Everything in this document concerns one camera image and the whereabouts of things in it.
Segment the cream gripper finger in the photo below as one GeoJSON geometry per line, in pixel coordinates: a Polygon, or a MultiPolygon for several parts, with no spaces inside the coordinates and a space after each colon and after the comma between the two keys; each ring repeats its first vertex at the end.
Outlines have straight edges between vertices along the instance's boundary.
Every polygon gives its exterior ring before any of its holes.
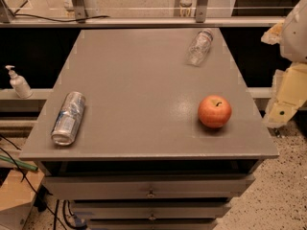
{"type": "Polygon", "coordinates": [[[270,45],[279,44],[281,42],[281,33],[282,33],[283,24],[284,22],[281,21],[270,27],[262,35],[261,41],[270,45]]]}
{"type": "Polygon", "coordinates": [[[276,70],[263,123],[269,128],[283,127],[306,102],[307,64],[292,63],[285,71],[276,70]]]}

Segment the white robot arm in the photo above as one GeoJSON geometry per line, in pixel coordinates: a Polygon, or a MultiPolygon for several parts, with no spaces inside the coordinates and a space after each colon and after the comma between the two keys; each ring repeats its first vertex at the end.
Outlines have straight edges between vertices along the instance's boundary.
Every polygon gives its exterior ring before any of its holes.
{"type": "Polygon", "coordinates": [[[291,62],[285,71],[275,71],[263,118],[267,127],[279,128],[307,101],[307,0],[300,0],[282,22],[263,34],[261,41],[278,44],[280,55],[291,62]]]}

